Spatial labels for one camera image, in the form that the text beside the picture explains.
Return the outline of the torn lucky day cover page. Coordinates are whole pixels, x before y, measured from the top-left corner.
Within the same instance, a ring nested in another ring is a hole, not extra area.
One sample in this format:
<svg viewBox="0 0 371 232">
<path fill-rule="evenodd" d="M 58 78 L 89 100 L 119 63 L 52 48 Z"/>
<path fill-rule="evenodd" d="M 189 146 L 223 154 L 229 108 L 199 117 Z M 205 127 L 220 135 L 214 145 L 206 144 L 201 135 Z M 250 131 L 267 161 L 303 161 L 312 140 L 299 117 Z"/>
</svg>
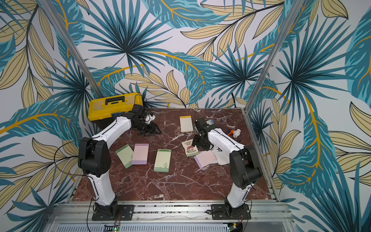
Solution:
<svg viewBox="0 0 371 232">
<path fill-rule="evenodd" d="M 187 157 L 193 157 L 199 154 L 199 150 L 193 145 L 193 139 L 182 142 Z"/>
</svg>

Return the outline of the torn white page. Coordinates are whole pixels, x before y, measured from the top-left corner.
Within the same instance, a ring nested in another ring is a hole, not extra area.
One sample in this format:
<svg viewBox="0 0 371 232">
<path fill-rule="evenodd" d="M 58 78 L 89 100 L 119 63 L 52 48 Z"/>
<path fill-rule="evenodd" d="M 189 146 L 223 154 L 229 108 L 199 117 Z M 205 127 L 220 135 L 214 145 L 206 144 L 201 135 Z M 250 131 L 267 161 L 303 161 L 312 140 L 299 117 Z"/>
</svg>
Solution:
<svg viewBox="0 0 371 232">
<path fill-rule="evenodd" d="M 212 150 L 219 165 L 226 165 L 230 163 L 230 155 L 224 151 Z"/>
</svg>

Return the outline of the green red lucky memo pad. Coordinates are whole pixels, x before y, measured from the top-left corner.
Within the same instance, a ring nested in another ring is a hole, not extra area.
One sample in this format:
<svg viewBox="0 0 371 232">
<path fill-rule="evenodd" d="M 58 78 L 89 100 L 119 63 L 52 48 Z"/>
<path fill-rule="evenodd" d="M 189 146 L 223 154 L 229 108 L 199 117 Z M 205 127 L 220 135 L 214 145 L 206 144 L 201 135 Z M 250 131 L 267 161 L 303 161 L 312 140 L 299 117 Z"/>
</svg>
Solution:
<svg viewBox="0 0 371 232">
<path fill-rule="evenodd" d="M 162 172 L 168 173 L 170 169 L 170 161 L 171 161 L 171 150 L 170 149 L 158 149 L 154 171 L 155 172 Z"/>
</svg>

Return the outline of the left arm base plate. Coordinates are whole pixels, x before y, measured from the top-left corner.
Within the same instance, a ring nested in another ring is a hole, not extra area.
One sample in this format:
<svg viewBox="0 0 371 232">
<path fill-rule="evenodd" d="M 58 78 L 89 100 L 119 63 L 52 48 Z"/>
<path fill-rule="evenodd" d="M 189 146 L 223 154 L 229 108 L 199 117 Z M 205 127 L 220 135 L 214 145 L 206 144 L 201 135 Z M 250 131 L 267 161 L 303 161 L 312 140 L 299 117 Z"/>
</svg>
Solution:
<svg viewBox="0 0 371 232">
<path fill-rule="evenodd" d="M 95 204 L 93 221 L 131 221 L 134 205 L 101 206 Z"/>
</svg>

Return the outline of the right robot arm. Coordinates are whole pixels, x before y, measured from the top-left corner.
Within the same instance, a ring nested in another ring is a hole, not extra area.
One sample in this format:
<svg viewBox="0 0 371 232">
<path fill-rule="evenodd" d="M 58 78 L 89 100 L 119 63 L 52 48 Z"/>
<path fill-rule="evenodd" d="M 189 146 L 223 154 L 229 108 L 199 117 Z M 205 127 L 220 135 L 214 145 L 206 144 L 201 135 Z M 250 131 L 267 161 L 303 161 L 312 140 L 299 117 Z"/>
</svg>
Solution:
<svg viewBox="0 0 371 232">
<path fill-rule="evenodd" d="M 263 176 L 257 151 L 253 146 L 245 146 L 223 132 L 215 124 L 208 124 L 199 118 L 194 122 L 197 134 L 193 145 L 203 150 L 218 148 L 226 153 L 233 181 L 231 191 L 223 204 L 213 204 L 207 210 L 213 220 L 251 219 L 250 208 L 245 203 L 248 192 Z"/>
</svg>

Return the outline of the purple flower lucky day pad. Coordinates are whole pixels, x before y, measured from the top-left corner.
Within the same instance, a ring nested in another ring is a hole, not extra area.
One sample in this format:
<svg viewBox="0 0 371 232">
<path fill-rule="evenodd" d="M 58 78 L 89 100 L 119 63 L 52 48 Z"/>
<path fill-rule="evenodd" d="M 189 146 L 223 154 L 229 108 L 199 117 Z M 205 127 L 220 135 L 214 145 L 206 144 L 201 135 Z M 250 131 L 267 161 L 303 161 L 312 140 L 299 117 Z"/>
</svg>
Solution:
<svg viewBox="0 0 371 232">
<path fill-rule="evenodd" d="M 132 156 L 132 165 L 146 165 L 148 160 L 149 144 L 135 144 Z"/>
</svg>

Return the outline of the yellow top memo pad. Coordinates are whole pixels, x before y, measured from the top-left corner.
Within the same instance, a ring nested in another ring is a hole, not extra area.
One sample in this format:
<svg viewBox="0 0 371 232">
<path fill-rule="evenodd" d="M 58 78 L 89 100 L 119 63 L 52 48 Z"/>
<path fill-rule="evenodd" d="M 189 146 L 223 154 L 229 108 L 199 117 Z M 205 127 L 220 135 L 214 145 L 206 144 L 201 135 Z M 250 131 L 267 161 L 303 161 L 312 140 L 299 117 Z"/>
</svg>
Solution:
<svg viewBox="0 0 371 232">
<path fill-rule="evenodd" d="M 180 127 L 181 132 L 193 132 L 193 123 L 192 123 L 192 117 L 191 116 L 180 116 Z"/>
</svg>

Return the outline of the red apple memo pad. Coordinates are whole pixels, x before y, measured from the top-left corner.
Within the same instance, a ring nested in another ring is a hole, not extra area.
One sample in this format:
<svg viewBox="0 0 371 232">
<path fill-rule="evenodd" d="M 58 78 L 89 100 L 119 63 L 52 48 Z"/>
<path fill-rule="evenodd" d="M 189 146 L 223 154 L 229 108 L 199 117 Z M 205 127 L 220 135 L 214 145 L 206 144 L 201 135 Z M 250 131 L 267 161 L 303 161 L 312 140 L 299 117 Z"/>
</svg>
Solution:
<svg viewBox="0 0 371 232">
<path fill-rule="evenodd" d="M 208 125 L 212 125 L 212 124 L 214 124 L 214 122 L 210 119 L 210 120 L 208 120 L 207 122 L 206 122 Z"/>
</svg>

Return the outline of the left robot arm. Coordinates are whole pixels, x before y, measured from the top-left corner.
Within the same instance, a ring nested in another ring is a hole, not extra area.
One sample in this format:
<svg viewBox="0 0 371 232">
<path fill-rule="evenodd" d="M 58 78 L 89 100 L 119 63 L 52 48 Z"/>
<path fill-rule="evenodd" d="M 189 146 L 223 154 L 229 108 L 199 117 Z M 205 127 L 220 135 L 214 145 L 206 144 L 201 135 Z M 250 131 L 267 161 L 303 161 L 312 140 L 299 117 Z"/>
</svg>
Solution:
<svg viewBox="0 0 371 232">
<path fill-rule="evenodd" d="M 114 219 L 120 214 L 117 196 L 109 178 L 111 156 L 109 148 L 126 131 L 134 129 L 140 135 L 161 134 L 153 121 L 156 116 L 146 112 L 144 106 L 134 104 L 128 112 L 111 115 L 111 123 L 92 137 L 84 137 L 80 142 L 78 167 L 90 179 L 96 200 L 93 219 Z"/>
</svg>

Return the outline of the green house lucky day pad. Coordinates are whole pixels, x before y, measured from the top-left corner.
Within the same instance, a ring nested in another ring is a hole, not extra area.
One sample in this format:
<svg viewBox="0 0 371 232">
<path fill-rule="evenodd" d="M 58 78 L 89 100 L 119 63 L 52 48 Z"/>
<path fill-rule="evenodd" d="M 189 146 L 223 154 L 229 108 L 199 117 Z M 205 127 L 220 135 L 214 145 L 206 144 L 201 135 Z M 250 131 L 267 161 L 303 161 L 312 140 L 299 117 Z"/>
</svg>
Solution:
<svg viewBox="0 0 371 232">
<path fill-rule="evenodd" d="M 133 150 L 129 144 L 126 144 L 122 148 L 116 151 L 117 156 L 121 160 L 122 164 L 126 169 L 132 166 Z"/>
</svg>

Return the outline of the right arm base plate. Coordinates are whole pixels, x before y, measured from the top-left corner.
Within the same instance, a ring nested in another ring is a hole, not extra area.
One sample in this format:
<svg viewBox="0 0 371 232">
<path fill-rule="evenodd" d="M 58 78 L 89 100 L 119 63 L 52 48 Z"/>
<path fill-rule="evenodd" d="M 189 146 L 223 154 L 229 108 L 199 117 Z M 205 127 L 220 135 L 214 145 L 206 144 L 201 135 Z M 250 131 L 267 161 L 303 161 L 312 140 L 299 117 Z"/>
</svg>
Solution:
<svg viewBox="0 0 371 232">
<path fill-rule="evenodd" d="M 237 208 L 232 208 L 226 204 L 212 204 L 211 209 L 207 210 L 213 220 L 250 220 L 250 208 L 247 204 L 242 204 Z"/>
</svg>

